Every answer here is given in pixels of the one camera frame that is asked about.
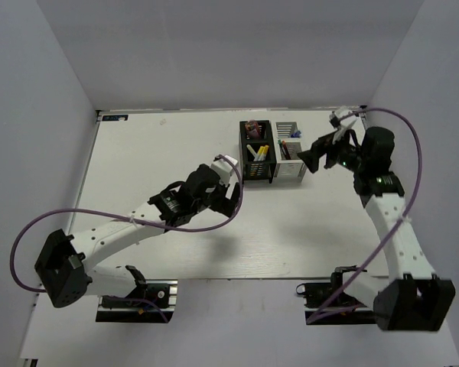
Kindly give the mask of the orange capped marker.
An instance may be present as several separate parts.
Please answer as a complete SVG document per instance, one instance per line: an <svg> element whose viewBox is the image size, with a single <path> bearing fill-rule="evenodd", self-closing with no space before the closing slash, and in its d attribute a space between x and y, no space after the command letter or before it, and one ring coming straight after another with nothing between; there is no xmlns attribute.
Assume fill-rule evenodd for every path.
<svg viewBox="0 0 459 367"><path fill-rule="evenodd" d="M288 150L288 147L287 147L287 144L286 144L285 141L282 141L282 149L283 149L283 151L284 151L284 153L285 153L286 159L287 159L287 160L291 160L291 155L290 155L290 153L289 153L289 150Z"/></svg>

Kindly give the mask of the green capped marker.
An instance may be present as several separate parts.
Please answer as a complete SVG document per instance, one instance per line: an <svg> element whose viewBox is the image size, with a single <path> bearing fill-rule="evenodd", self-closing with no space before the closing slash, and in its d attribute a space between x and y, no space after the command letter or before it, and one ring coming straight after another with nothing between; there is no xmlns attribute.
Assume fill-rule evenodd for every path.
<svg viewBox="0 0 459 367"><path fill-rule="evenodd" d="M282 145L282 141L280 139L278 140L278 146L279 146L279 150L280 150L280 153L281 153L281 156L282 156L282 160L287 160L288 158L287 158L287 155L285 153L285 149L284 149L284 147Z"/></svg>

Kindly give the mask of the yellow capped marker horizontal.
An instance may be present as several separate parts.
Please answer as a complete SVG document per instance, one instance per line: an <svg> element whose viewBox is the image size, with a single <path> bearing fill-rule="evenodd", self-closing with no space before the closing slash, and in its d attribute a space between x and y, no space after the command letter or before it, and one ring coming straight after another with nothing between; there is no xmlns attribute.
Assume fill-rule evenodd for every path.
<svg viewBox="0 0 459 367"><path fill-rule="evenodd" d="M264 146L265 146L265 145L263 145L263 146L261 146L261 147L259 148L259 150L258 150L258 152L257 152L257 153L258 153L258 155L260 155L260 154L261 154L261 152L262 152L262 148L263 148Z"/></svg>

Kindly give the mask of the pale yellow capped marker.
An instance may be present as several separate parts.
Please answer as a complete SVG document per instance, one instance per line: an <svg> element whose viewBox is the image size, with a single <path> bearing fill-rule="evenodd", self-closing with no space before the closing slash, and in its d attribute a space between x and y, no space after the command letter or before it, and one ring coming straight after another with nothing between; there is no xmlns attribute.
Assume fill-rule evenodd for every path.
<svg viewBox="0 0 459 367"><path fill-rule="evenodd" d="M247 148L247 151L249 152L249 156L252 156L253 157L253 160L254 161L257 161L258 160L258 153L255 151L255 149L250 145L250 144L247 144L246 145L246 148Z"/></svg>

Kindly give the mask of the clear tube of markers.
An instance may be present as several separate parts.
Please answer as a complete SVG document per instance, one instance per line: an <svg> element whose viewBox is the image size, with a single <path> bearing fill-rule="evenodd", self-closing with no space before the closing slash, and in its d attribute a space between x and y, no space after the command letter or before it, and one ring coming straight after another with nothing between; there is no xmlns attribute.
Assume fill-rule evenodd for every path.
<svg viewBox="0 0 459 367"><path fill-rule="evenodd" d="M248 139L260 139L261 138L259 123L256 120L251 119L245 122L244 128L245 128Z"/></svg>

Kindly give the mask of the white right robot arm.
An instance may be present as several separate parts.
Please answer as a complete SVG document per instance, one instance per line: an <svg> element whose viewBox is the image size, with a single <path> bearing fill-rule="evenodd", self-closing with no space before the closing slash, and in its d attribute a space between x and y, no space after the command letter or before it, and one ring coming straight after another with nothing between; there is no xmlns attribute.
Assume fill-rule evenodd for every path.
<svg viewBox="0 0 459 367"><path fill-rule="evenodd" d="M361 266L337 267L330 277L330 296L309 317L309 324L343 312L353 299L368 307L383 331L437 332L455 296L450 279L437 275L421 249L408 219L410 205L399 178L391 171L394 134L380 127L368 128L358 142L348 131L340 139L330 133L298 153L310 172L339 164L353 173L353 187L372 220L380 243L374 251L386 258L388 281L371 276Z"/></svg>

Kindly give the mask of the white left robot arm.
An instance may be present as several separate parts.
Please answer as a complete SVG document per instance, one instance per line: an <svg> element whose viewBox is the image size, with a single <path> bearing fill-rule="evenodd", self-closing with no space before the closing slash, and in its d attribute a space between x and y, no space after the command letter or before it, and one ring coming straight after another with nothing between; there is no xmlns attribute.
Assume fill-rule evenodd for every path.
<svg viewBox="0 0 459 367"><path fill-rule="evenodd" d="M83 232L66 234L58 229L46 239L34 265L52 305L63 308L84 295L113 296L128 304L140 304L147 281L132 265L102 268L100 263L145 239L170 231L189 233L193 217L210 209L233 220L243 196L238 161L220 155L210 165L202 164L184 181L168 185L128 216L109 215L109 221Z"/></svg>

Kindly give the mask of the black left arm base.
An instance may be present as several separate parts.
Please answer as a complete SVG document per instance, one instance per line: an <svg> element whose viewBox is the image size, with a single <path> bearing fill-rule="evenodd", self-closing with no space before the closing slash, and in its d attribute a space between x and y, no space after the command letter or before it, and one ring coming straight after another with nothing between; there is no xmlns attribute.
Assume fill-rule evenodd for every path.
<svg viewBox="0 0 459 367"><path fill-rule="evenodd" d="M99 298L97 323L168 323L177 303L177 282L148 280L136 267L116 267L116 291Z"/></svg>

